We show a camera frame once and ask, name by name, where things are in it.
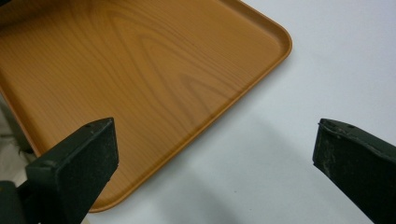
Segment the brown tray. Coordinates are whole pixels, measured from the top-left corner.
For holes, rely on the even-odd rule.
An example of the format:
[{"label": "brown tray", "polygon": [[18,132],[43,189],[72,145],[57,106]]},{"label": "brown tray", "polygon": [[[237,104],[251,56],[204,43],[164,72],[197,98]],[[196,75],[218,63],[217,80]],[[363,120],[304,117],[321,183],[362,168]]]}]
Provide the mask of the brown tray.
[{"label": "brown tray", "polygon": [[106,210],[172,159],[290,53],[237,0],[19,0],[0,7],[0,85],[37,155],[114,117]]}]

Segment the wooden tray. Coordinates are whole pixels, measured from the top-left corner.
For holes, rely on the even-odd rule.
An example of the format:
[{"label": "wooden tray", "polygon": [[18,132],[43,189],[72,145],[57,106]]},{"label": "wooden tray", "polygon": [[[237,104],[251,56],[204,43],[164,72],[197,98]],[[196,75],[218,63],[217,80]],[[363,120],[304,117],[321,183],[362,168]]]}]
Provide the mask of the wooden tray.
[{"label": "wooden tray", "polygon": [[290,53],[237,0],[13,0],[0,7],[2,93],[37,155],[114,117],[125,199]]}]

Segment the tabletop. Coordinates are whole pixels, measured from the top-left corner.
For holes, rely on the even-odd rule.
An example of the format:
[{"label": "tabletop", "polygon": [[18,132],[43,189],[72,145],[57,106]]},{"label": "tabletop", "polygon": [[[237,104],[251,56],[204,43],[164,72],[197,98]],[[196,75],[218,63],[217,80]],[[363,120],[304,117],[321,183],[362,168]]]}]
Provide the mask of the tabletop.
[{"label": "tabletop", "polygon": [[100,223],[372,223],[312,165],[318,122],[396,145],[394,1],[245,0],[293,51]]}]

